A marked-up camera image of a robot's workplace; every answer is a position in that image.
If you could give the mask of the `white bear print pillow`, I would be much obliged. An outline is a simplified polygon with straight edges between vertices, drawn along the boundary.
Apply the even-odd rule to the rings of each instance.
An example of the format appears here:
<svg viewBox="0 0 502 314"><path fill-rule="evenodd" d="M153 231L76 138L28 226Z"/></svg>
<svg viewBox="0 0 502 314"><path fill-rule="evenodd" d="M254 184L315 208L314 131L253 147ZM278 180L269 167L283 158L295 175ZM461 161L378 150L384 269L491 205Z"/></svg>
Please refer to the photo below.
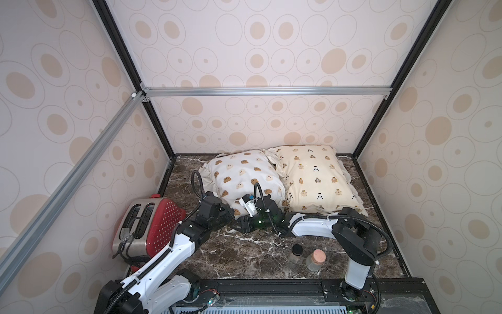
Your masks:
<svg viewBox="0 0 502 314"><path fill-rule="evenodd" d="M218 156L206 162L199 173L204 189L227 203L234 210L235 218L248 215L239 200L246 194L252 195L256 183L260 184L264 196L270 196L284 209L285 187L262 150Z"/></svg>

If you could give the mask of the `cream animal print pillow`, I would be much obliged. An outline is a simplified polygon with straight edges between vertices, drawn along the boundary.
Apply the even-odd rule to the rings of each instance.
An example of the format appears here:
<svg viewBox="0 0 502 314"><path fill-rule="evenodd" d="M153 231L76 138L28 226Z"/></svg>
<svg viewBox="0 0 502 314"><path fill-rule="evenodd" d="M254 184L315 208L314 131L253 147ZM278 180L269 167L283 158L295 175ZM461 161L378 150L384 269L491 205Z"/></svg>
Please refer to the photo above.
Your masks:
<svg viewBox="0 0 502 314"><path fill-rule="evenodd" d="M282 206L292 212L332 214L344 207L368 216L351 176L327 145L274 147L265 151L284 185Z"/></svg>

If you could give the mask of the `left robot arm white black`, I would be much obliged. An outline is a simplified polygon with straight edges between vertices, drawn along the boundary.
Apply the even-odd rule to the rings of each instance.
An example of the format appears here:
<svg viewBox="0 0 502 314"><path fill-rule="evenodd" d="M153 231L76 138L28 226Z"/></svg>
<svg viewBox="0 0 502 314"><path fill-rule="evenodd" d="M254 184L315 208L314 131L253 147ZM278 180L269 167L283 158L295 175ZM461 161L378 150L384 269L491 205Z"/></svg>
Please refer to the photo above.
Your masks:
<svg viewBox="0 0 502 314"><path fill-rule="evenodd" d="M167 245L143 267L122 281L109 281L100 291L95 313L153 313L186 298L192 280L175 276L164 281L191 257L211 234L234 221L233 210L212 192L205 192L201 174L192 171L191 183L199 182L199 203L171 234Z"/></svg>

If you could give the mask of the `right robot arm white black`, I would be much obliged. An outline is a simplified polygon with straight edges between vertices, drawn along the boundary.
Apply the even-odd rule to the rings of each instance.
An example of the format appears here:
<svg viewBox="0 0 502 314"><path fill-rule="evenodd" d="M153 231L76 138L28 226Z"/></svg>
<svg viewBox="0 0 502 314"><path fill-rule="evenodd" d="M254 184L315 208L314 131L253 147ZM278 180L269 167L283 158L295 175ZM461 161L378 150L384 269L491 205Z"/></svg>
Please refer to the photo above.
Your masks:
<svg viewBox="0 0 502 314"><path fill-rule="evenodd" d="M388 233L353 208L345 207L329 215L284 213L272 209L272 201L247 197L245 200L248 203L244 207L251 208L248 215L231 224L242 234L271 228L281 238L318 236L336 240L349 257L340 288L347 301L358 300L367 278L373 275L376 262L393 251Z"/></svg>

